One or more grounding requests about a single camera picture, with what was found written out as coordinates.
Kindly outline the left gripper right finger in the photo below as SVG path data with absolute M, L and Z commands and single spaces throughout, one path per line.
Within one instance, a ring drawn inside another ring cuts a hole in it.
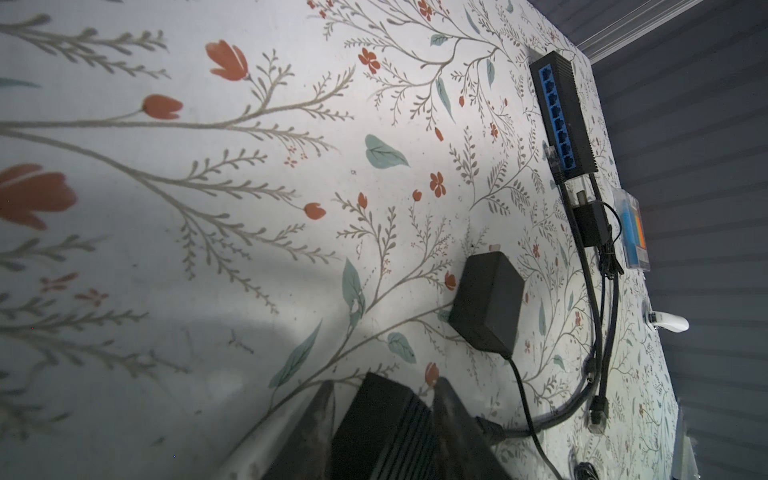
M 444 377 L 435 382 L 432 412 L 438 479 L 511 479 Z

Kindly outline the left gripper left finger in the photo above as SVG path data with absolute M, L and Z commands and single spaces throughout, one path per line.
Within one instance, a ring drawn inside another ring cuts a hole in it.
M 329 479 L 335 390 L 323 381 L 263 479 Z

